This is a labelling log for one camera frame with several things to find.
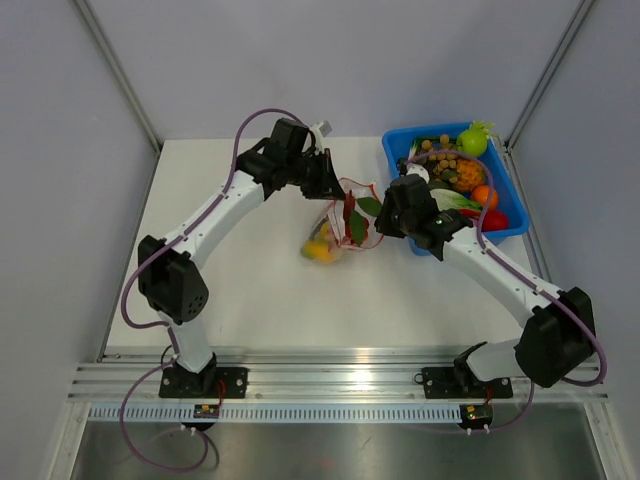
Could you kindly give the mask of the clear zip top bag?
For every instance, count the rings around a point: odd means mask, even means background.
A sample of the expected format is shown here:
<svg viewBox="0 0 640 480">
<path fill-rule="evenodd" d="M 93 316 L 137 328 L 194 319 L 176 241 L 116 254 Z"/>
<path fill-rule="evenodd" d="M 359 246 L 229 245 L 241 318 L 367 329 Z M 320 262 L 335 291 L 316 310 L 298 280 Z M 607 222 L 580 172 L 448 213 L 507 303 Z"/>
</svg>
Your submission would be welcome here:
<svg viewBox="0 0 640 480">
<path fill-rule="evenodd" d="M 332 264 L 348 254 L 376 248 L 384 235 L 374 225 L 382 208 L 375 183 L 343 177 L 344 200 L 327 203 L 302 244 L 300 254 L 319 264 Z"/>
</svg>

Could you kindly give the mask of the yellow toy lemon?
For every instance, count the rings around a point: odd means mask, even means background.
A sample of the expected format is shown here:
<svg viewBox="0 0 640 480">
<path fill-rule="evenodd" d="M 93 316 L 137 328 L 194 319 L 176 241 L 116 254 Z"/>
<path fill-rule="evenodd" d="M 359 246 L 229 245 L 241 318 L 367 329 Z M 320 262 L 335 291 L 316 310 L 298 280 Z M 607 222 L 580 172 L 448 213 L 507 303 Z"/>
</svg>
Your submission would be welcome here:
<svg viewBox="0 0 640 480">
<path fill-rule="evenodd" d="M 324 223 L 321 226 L 319 233 L 326 241 L 331 241 L 333 239 L 333 233 L 329 223 Z"/>
</svg>

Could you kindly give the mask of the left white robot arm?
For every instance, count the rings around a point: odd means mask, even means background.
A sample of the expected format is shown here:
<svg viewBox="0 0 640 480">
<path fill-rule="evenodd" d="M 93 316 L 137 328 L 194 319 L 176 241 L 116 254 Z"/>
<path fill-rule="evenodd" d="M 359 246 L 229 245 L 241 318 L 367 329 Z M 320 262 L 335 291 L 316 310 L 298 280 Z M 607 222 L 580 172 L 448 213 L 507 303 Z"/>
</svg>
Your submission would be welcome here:
<svg viewBox="0 0 640 480">
<path fill-rule="evenodd" d="M 223 376 L 209 345 L 201 314 L 209 290 L 201 275 L 214 249 L 252 210 L 288 185 L 309 200 L 343 200 L 324 139 L 331 126 L 306 126 L 280 118 L 271 134 L 235 150 L 228 179 L 218 193 L 162 239 L 146 236 L 138 245 L 138 289 L 167 322 L 175 347 L 162 374 L 163 398 L 221 395 Z"/>
</svg>

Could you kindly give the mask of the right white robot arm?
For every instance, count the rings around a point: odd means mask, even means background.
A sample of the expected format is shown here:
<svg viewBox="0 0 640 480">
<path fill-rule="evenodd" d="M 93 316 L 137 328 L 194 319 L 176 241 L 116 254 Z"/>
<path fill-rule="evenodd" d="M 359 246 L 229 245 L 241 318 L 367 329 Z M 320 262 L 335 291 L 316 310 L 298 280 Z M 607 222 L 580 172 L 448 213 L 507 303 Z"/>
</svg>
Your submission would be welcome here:
<svg viewBox="0 0 640 480">
<path fill-rule="evenodd" d="M 592 302 L 578 287 L 562 290 L 520 267 L 455 209 L 441 210 L 417 174 L 393 180 L 376 230 L 412 239 L 441 262 L 466 274 L 496 299 L 522 328 L 516 339 L 481 342 L 454 361 L 454 384 L 476 396 L 489 382 L 526 377 L 549 388 L 596 353 Z"/>
</svg>

